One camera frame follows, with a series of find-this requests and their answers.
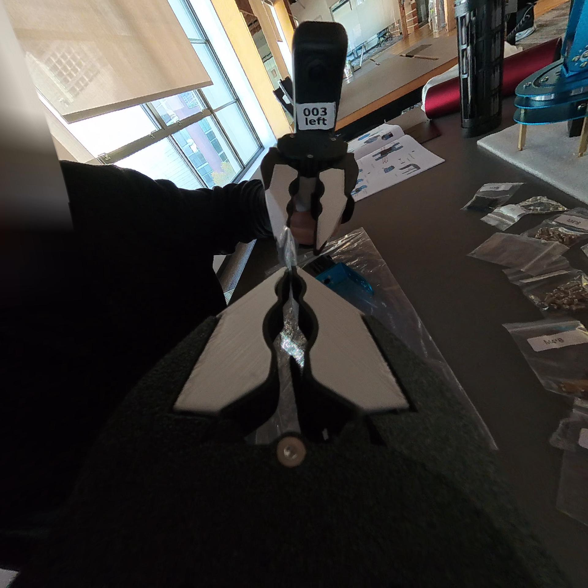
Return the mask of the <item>large clear plastic bag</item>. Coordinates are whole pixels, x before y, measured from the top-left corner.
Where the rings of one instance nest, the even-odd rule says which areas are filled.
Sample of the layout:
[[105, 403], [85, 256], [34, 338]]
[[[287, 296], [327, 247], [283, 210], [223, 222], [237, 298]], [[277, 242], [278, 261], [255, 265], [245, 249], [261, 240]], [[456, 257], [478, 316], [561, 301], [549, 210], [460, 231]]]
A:
[[346, 289], [342, 290], [340, 295], [364, 314], [376, 318], [391, 334], [437, 372], [461, 401], [468, 414], [473, 417], [491, 450], [497, 451], [498, 446], [489, 428], [367, 232], [360, 228], [342, 238], [334, 239], [327, 243], [323, 254], [330, 256], [334, 263], [347, 264], [371, 285], [372, 295], [356, 283], [351, 289], [349, 285], [345, 285]]

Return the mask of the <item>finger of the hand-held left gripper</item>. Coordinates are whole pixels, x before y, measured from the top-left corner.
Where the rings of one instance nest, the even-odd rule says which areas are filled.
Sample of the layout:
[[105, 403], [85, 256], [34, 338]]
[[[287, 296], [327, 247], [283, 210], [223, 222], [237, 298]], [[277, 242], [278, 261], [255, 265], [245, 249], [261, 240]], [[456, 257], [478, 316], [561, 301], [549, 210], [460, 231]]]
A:
[[285, 229], [289, 226], [289, 209], [292, 207], [290, 185], [297, 179], [298, 171], [289, 165], [264, 163], [266, 207], [276, 240], [283, 240]]
[[337, 230], [348, 203], [345, 194], [345, 171], [325, 170], [318, 176], [320, 211], [316, 221], [314, 251], [322, 251], [327, 241]]

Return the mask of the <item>white foam sheet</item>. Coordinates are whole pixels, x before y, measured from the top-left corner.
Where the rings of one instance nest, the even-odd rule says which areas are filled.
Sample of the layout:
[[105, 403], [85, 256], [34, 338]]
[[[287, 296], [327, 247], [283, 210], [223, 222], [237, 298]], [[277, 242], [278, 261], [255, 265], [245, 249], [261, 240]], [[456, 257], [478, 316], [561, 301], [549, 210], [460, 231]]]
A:
[[477, 141], [482, 149], [587, 203], [587, 153], [579, 157], [580, 137], [569, 137], [566, 122], [530, 126], [518, 150], [519, 126]]

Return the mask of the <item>white crumpled wrap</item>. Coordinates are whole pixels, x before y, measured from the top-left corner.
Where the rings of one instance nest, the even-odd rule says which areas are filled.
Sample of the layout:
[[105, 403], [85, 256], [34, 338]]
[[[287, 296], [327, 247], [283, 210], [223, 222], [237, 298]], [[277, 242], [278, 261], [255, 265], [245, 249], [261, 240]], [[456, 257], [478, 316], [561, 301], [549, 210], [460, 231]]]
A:
[[452, 80], [454, 78], [457, 78], [459, 76], [459, 65], [455, 65], [452, 68], [446, 70], [445, 72], [431, 77], [430, 80], [428, 80], [425, 85], [422, 87], [422, 96], [421, 96], [421, 109], [423, 112], [426, 112], [426, 108], [425, 108], [425, 102], [426, 102], [426, 97], [427, 94], [429, 92], [429, 90], [439, 84], [442, 84], [444, 82], [447, 82], [449, 80]]

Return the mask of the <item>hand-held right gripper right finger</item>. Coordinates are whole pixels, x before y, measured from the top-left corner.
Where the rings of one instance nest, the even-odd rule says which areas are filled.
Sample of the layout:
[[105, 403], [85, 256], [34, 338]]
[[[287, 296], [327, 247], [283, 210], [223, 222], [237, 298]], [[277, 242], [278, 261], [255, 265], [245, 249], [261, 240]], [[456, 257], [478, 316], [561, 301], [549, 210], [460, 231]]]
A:
[[387, 413], [409, 402], [364, 314], [302, 269], [292, 270], [306, 338], [299, 399], [312, 413]]

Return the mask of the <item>blue bracket with black servo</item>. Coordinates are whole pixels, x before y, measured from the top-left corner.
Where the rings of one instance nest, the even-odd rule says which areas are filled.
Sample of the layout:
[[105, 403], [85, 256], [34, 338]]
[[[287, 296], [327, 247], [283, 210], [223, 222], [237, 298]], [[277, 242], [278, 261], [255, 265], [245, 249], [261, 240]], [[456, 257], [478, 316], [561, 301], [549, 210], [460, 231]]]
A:
[[323, 254], [303, 266], [306, 273], [330, 290], [340, 294], [360, 293], [373, 296], [371, 284], [344, 262], [337, 262], [331, 255]]

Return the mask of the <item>large window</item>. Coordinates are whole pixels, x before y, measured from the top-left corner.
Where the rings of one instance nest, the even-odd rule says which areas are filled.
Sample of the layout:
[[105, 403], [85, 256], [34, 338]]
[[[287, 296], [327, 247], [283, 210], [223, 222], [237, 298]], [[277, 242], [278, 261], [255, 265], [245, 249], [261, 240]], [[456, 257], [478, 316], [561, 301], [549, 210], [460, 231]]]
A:
[[207, 31], [196, 1], [169, 1], [211, 85], [78, 122], [67, 122], [48, 99], [58, 157], [114, 164], [168, 179], [179, 187], [223, 186], [248, 179], [263, 142]]

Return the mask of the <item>open instruction manual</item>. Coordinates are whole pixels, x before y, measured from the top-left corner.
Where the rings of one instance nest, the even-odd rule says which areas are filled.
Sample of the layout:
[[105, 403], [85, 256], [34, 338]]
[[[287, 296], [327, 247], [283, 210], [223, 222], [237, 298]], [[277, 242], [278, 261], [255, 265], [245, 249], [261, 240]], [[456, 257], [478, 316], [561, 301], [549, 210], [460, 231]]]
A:
[[351, 192], [356, 202], [445, 161], [406, 135], [400, 126], [387, 123], [352, 139], [348, 151], [359, 167]]

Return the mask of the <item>person's dark clothing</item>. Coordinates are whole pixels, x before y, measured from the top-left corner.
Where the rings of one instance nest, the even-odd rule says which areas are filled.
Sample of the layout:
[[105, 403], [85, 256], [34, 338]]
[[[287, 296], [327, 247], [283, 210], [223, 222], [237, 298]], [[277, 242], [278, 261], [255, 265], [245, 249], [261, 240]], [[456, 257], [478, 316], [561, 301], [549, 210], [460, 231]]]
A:
[[74, 228], [2, 261], [2, 527], [56, 509], [121, 397], [224, 307], [213, 255]]

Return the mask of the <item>blue robot arm base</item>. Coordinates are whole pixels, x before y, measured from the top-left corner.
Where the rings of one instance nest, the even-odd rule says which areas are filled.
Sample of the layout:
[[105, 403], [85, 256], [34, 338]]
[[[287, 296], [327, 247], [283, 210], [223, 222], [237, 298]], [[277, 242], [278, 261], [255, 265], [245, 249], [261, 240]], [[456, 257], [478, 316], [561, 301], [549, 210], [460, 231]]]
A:
[[587, 151], [587, 1], [571, 5], [561, 58], [527, 77], [516, 88], [514, 121], [518, 150], [525, 148], [527, 126], [582, 119], [578, 157]]

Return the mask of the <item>small clear zip bag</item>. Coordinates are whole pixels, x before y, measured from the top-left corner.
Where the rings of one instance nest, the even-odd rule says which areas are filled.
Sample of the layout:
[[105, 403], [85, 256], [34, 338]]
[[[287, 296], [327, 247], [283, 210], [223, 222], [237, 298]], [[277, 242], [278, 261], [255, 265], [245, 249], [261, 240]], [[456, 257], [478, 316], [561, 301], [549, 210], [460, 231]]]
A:
[[305, 336], [299, 328], [299, 304], [293, 295], [293, 274], [297, 267], [298, 246], [290, 229], [284, 228], [278, 239], [278, 252], [285, 266], [285, 302], [283, 327], [276, 339], [279, 376], [279, 401], [275, 414], [275, 438], [300, 433], [295, 396], [295, 376], [304, 366]]

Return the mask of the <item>dark brown flat sheet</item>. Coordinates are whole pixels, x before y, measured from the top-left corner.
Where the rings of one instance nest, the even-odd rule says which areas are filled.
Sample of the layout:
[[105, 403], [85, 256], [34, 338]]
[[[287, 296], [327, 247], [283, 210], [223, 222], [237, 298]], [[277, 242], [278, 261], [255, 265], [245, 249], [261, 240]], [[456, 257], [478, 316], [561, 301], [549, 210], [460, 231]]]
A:
[[442, 135], [436, 123], [430, 120], [422, 121], [411, 126], [404, 130], [404, 133], [414, 138], [420, 144], [424, 144]]

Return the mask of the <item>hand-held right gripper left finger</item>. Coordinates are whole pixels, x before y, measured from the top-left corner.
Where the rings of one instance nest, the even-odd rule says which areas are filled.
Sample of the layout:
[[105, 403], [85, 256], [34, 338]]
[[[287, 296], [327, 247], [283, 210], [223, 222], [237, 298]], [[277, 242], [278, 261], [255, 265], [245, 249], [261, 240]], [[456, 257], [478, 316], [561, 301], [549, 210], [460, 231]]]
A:
[[286, 269], [230, 305], [187, 379], [174, 410], [195, 415], [273, 415], [279, 400], [275, 339], [289, 296]]

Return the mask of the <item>person's left forearm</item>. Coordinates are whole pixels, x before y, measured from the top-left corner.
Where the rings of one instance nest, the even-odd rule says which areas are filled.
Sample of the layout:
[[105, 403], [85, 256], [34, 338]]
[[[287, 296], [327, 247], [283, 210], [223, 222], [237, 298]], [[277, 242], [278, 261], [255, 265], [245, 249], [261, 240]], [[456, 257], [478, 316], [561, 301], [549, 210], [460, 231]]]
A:
[[223, 254], [273, 237], [260, 180], [189, 190], [115, 165], [59, 164], [74, 228], [93, 241], [144, 238]]

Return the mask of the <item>beige roller blind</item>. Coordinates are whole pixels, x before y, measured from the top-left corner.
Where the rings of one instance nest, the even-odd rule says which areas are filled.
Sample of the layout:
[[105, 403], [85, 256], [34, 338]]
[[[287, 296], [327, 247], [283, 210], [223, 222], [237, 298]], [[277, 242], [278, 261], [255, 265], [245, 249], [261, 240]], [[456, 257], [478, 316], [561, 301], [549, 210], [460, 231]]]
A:
[[4, 1], [37, 90], [68, 122], [210, 86], [169, 1]]

